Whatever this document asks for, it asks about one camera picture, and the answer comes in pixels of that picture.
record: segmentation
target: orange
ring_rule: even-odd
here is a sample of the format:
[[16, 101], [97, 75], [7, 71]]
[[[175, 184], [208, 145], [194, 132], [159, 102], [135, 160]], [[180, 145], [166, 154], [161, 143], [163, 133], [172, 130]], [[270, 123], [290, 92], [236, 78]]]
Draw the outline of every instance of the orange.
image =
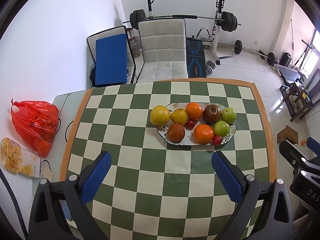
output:
[[197, 143], [207, 144], [213, 138], [213, 130], [207, 124], [200, 124], [194, 129], [193, 137]]
[[203, 113], [201, 106], [195, 102], [188, 103], [186, 106], [186, 111], [190, 118], [194, 121], [199, 120]]

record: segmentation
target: brown fruit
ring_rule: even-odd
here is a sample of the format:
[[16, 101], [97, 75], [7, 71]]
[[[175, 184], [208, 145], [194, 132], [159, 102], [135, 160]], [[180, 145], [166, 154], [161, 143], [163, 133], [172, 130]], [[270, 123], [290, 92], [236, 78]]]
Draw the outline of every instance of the brown fruit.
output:
[[216, 123], [220, 120], [221, 117], [219, 106], [215, 104], [206, 106], [202, 116], [204, 121], [209, 123]]
[[173, 142], [180, 142], [185, 136], [185, 130], [183, 125], [179, 123], [174, 123], [170, 125], [168, 129], [168, 137]]

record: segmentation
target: yellow fruit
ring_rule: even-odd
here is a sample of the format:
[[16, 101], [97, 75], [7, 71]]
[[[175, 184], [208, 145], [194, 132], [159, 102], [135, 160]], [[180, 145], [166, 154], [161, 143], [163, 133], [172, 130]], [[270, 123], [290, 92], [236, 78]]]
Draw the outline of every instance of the yellow fruit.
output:
[[173, 123], [185, 125], [188, 122], [188, 113], [186, 110], [178, 108], [172, 112], [171, 120]]
[[170, 111], [165, 106], [155, 106], [150, 113], [150, 122], [154, 125], [164, 125], [170, 120]]

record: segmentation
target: weight plate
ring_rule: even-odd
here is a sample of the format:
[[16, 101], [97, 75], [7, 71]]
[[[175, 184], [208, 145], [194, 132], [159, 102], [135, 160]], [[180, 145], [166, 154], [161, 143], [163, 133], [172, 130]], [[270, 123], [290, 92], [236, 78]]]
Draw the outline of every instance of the weight plate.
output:
[[138, 30], [137, 12], [138, 10], [134, 10], [133, 13], [130, 14], [131, 27], [136, 30]]
[[228, 12], [222, 12], [221, 19], [224, 20], [221, 22], [221, 29], [228, 32], [232, 24], [231, 14]]
[[270, 52], [269, 54], [268, 54], [268, 59], [267, 59], [267, 62], [268, 62], [268, 64], [270, 65], [270, 66], [274, 66], [275, 65], [275, 63], [276, 63], [276, 56], [275, 56], [275, 54], [273, 53], [273, 52]]
[[235, 16], [235, 18], [236, 18], [236, 27], [235, 27], [235, 30], [237, 29], [237, 27], [238, 27], [238, 19], [237, 19], [237, 17]]
[[240, 54], [242, 50], [242, 42], [240, 40], [236, 40], [235, 42], [235, 53]]
[[231, 15], [231, 27], [229, 32], [233, 32], [236, 29], [236, 18], [233, 15], [233, 13], [230, 13], [230, 15]]
[[138, 22], [144, 21], [145, 19], [146, 19], [146, 14], [144, 12], [144, 9], [138, 10], [138, 12], [137, 12], [137, 20], [138, 20]]

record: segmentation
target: blue board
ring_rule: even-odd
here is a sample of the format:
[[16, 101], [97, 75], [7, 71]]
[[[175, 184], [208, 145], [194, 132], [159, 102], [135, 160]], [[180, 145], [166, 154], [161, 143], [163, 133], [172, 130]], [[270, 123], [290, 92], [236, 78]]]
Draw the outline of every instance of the blue board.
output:
[[96, 40], [96, 85], [127, 82], [127, 35]]

